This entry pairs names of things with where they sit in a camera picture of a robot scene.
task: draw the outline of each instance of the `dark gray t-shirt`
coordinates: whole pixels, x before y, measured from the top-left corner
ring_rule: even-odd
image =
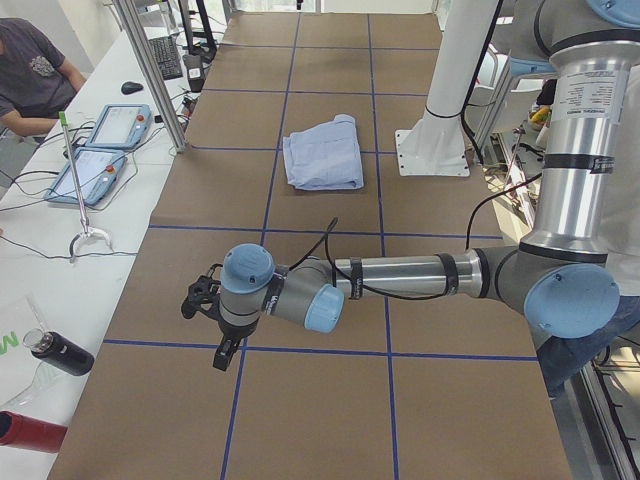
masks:
[[[0,18],[0,116],[57,118],[76,92],[56,69],[64,55],[36,27],[20,18]]]

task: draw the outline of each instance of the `towel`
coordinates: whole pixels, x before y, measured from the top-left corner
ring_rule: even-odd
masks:
[[[356,121],[336,115],[304,132],[283,138],[289,185],[300,190],[355,190],[364,186]]]

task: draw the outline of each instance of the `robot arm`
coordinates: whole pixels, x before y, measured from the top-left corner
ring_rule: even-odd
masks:
[[[345,295],[466,293],[502,301],[565,338],[588,335],[608,322],[619,292],[603,268],[607,251],[597,234],[627,78],[640,62],[640,12],[629,7],[615,13],[601,4],[516,3],[513,28],[526,45],[519,53],[549,55],[559,78],[535,224],[518,247],[335,262],[309,258],[289,270],[264,248],[239,245],[225,257],[220,280],[213,278],[216,266],[190,287],[183,303],[186,318],[200,311],[218,321],[224,337],[214,366],[226,370],[263,312],[330,332]],[[566,9],[570,15],[562,14]]]

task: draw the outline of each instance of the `black computer mouse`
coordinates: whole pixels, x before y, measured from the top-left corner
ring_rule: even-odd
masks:
[[[139,92],[143,88],[144,87],[140,83],[124,82],[122,84],[122,87],[120,87],[120,91],[123,93],[123,95],[131,95],[132,93]]]

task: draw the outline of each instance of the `red can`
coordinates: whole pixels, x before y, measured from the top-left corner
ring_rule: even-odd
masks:
[[[13,412],[0,412],[0,445],[40,452],[60,451],[67,427],[25,417]]]

